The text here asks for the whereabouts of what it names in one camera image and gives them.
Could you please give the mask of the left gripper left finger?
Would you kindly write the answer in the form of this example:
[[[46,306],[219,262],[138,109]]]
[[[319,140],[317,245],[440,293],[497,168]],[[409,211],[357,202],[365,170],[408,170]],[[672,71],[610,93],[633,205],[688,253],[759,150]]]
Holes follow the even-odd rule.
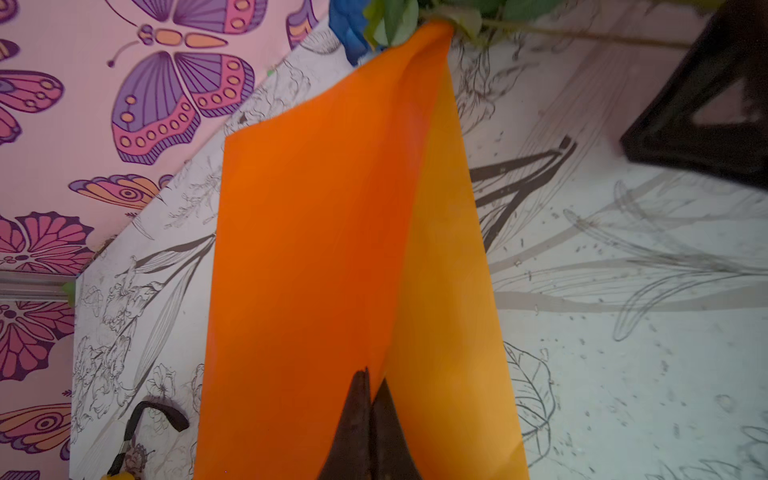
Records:
[[[369,372],[357,371],[350,382],[329,454],[318,479],[370,478],[370,418]]]

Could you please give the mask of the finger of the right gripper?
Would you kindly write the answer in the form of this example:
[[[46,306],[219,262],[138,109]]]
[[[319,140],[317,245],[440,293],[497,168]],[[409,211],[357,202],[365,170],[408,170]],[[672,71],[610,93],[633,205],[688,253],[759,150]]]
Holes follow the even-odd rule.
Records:
[[[766,189],[766,2],[725,2],[621,145],[632,162]]]

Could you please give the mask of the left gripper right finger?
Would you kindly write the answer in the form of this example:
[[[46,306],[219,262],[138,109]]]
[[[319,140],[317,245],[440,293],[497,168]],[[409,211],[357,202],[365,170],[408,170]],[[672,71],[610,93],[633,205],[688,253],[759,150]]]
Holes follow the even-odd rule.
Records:
[[[421,480],[384,380],[371,406],[371,478]]]

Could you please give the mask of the orange wrapping paper sheet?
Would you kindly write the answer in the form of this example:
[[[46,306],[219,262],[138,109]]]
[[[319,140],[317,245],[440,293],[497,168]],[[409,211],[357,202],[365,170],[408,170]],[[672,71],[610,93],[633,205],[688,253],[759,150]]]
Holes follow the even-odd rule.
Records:
[[[362,370],[422,479],[528,477],[452,37],[226,138],[196,478],[318,479]]]

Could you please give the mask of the blue fake flower stem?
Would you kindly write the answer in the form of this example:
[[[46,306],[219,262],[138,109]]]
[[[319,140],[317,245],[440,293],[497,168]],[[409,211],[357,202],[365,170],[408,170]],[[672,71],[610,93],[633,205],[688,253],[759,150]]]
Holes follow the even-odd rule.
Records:
[[[353,67],[379,48],[374,33],[382,20],[383,11],[382,1],[330,1],[329,27],[344,47],[346,58]]]

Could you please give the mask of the white fake flower stem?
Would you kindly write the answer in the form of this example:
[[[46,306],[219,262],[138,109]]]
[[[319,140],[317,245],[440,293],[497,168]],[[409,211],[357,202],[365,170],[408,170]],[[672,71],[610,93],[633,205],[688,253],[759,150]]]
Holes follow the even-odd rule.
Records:
[[[535,24],[560,5],[559,1],[365,1],[359,11],[365,20],[363,38],[374,49],[398,46],[413,35],[420,22],[432,20],[452,25],[476,44],[490,43],[496,32],[502,32],[677,50],[689,47],[681,42]]]

